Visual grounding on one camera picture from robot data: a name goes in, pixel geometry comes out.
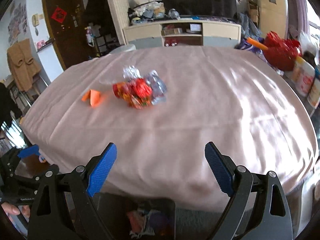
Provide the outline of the person's left hand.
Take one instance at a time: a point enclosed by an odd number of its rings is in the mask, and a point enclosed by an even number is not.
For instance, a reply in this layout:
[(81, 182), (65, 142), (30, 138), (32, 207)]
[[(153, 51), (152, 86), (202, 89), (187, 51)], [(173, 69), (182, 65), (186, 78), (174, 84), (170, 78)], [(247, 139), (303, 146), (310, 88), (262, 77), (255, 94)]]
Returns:
[(29, 218), (30, 217), (30, 207), (28, 205), (24, 205), (22, 206), (22, 210), (20, 211), (20, 209), (14, 205), (11, 205), (9, 203), (2, 203), (1, 207), (3, 208), (4, 212), (9, 214), (9, 215), (14, 215), (17, 216), (19, 215), (21, 212), (22, 214)]

